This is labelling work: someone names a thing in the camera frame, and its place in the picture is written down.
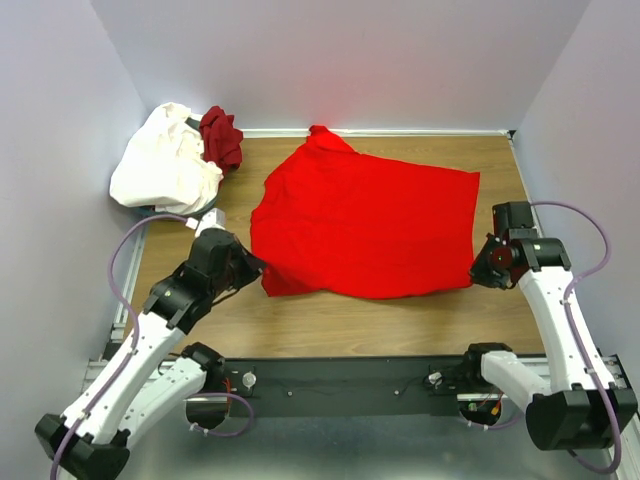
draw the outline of lavender wall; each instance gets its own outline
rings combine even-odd
[[[151,108],[241,128],[516,128],[588,0],[92,0]]]
[[[596,343],[618,352],[640,388],[640,3],[594,0],[531,105],[514,142],[534,199],[572,202],[611,235],[609,267],[578,290]],[[540,207],[545,234],[567,244],[577,271],[602,256],[593,228]]]
[[[146,109],[87,0],[5,2],[0,65],[0,477],[40,479],[33,428],[113,320],[107,257],[132,219],[108,179]]]

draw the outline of wooden floor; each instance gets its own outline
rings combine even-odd
[[[244,161],[225,180],[217,206],[227,214],[227,229],[244,245],[251,244],[250,215],[262,199],[265,178],[303,141],[269,138],[242,143]],[[480,171],[476,252],[492,230],[491,206],[525,199],[505,137],[349,138],[348,142],[363,153]],[[152,224],[133,297],[136,311],[151,285],[186,258],[192,241],[193,231],[179,223]],[[543,351],[522,294],[478,286],[371,301],[328,292],[269,298],[255,282],[201,320],[184,344],[195,341],[227,357],[456,354],[469,343],[483,341],[505,342],[521,353]]]

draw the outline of white towel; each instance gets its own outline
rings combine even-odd
[[[109,193],[118,203],[184,215],[216,197],[222,170],[202,160],[204,142],[185,123],[189,116],[201,118],[184,105],[165,103],[131,137],[111,176]]]

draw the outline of dark red cloth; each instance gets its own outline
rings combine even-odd
[[[375,299],[471,284],[479,173],[360,154],[325,127],[310,131],[251,216],[267,294]]]
[[[211,107],[202,117],[200,134],[204,140],[204,161],[214,162],[224,175],[242,163],[240,142],[243,135],[233,128],[233,115],[227,115],[220,107]]]

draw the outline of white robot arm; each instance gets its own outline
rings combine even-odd
[[[264,263],[222,228],[220,214],[215,210],[200,222],[188,222],[196,229],[189,258],[153,286],[137,330],[62,415],[47,414],[38,422],[36,435],[54,465],[58,454],[60,465],[79,480],[116,478],[132,446],[153,424],[205,383],[223,385],[224,359],[195,343],[145,387],[162,360],[215,304],[262,274]],[[218,298],[223,292],[230,293]]]
[[[504,344],[475,344],[462,365],[430,375],[434,388],[494,385],[525,413],[541,450],[610,447],[638,403],[632,389],[616,386],[591,339],[562,242],[539,238],[528,202],[495,205],[493,217],[494,234],[487,235],[471,279],[489,288],[520,287],[542,337],[550,380]]]

